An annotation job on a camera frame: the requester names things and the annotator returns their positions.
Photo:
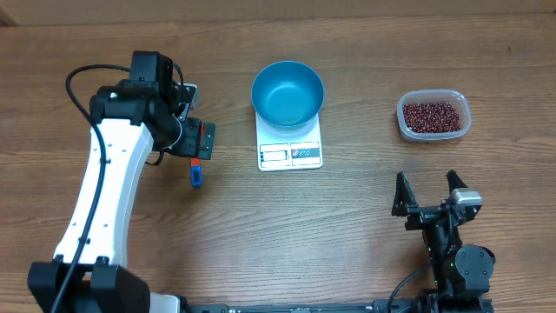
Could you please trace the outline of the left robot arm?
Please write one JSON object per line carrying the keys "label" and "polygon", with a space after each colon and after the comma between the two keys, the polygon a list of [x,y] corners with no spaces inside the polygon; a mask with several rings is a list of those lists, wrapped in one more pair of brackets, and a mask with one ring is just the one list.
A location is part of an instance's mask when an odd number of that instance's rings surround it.
{"label": "left robot arm", "polygon": [[28,287],[44,312],[187,312],[182,296],[150,290],[128,268],[128,233],[149,155],[209,160],[215,125],[189,116],[198,89],[175,80],[180,68],[157,51],[136,51],[129,77],[102,86],[89,107],[83,184],[50,262],[34,262]]}

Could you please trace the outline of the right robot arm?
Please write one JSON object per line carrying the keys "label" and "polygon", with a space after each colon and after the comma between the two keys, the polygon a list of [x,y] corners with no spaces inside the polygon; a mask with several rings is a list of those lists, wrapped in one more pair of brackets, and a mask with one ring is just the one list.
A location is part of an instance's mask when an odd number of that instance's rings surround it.
{"label": "right robot arm", "polygon": [[[388,312],[492,312],[490,290],[496,258],[486,247],[460,239],[458,228],[474,220],[482,196],[469,188],[455,170],[447,172],[449,195],[436,206],[420,206],[402,172],[396,176],[392,215],[405,217],[407,230],[422,232],[429,263],[400,282],[387,300]],[[396,299],[400,289],[431,270],[435,287],[423,290],[414,300]]]}

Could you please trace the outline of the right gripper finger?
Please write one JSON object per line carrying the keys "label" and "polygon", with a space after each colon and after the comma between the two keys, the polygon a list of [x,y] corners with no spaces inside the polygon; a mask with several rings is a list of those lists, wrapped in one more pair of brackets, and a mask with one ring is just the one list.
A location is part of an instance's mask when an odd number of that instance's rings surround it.
{"label": "right gripper finger", "polygon": [[467,185],[461,180],[455,170],[449,170],[446,174],[449,192],[452,193],[456,189],[466,189]]}
{"label": "right gripper finger", "polygon": [[392,206],[393,216],[409,216],[418,209],[418,203],[414,197],[408,180],[402,171],[396,175],[396,191]]}

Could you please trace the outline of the orange scoop with blue handle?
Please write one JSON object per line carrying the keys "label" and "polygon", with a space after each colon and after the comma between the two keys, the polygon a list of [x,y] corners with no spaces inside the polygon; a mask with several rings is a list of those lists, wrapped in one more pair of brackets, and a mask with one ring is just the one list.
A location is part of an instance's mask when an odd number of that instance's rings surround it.
{"label": "orange scoop with blue handle", "polygon": [[190,159],[190,181],[194,188],[202,186],[202,165],[198,158]]}

